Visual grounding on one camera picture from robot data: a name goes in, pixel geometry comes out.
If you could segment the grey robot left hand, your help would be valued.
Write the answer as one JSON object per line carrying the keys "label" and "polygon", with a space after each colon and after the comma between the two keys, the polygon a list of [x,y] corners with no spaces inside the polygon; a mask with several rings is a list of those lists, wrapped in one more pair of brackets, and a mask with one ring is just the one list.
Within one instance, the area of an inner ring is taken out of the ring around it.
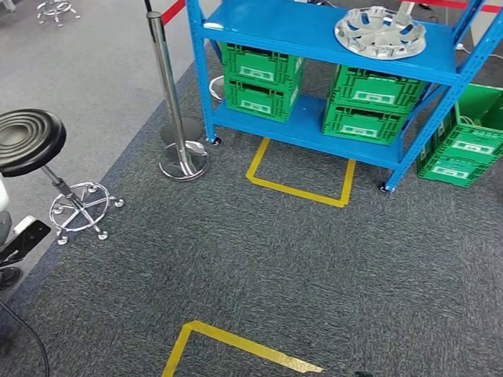
{"label": "grey robot left hand", "polygon": [[12,227],[12,219],[10,212],[3,210],[0,213],[0,245],[5,244]]}

